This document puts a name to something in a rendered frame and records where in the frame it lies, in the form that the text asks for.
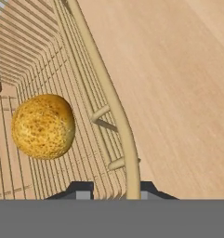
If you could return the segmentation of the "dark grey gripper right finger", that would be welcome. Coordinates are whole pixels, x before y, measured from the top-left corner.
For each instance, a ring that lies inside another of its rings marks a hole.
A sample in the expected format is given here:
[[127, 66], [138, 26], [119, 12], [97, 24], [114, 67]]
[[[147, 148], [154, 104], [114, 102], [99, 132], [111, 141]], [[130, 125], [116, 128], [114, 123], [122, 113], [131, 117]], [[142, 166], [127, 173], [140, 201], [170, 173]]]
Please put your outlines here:
[[155, 200], [155, 199], [171, 199], [176, 200], [176, 197], [165, 192], [158, 191], [151, 181], [140, 182], [140, 193], [142, 200]]

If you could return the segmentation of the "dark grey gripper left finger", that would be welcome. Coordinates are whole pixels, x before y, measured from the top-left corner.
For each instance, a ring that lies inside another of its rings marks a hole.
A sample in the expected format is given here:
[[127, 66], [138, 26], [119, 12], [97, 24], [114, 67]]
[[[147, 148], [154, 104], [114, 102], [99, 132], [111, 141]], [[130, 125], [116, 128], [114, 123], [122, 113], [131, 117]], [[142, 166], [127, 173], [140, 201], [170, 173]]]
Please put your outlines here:
[[53, 194], [50, 199], [93, 200], [94, 183], [92, 181], [73, 181], [65, 191]]

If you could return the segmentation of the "beige wire basket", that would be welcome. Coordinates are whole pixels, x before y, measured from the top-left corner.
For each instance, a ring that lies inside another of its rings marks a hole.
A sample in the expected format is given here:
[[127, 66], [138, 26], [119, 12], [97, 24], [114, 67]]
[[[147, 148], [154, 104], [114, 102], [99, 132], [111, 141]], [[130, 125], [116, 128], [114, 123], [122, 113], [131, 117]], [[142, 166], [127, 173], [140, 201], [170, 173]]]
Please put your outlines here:
[[[36, 160], [11, 137], [27, 99], [56, 94], [72, 106], [75, 140]], [[0, 0], [0, 200], [46, 199], [86, 182], [103, 199], [138, 199], [138, 153], [124, 108], [77, 0]]]

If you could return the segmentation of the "round golden bread roll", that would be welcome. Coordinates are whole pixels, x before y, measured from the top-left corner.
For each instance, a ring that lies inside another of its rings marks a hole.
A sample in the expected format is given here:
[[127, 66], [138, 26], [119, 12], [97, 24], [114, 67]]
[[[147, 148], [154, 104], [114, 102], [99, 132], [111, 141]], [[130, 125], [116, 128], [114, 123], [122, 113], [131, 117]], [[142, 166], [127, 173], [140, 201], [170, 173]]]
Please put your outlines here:
[[11, 134], [17, 148], [34, 159], [60, 158], [75, 138], [72, 107], [55, 94], [28, 99], [13, 113]]

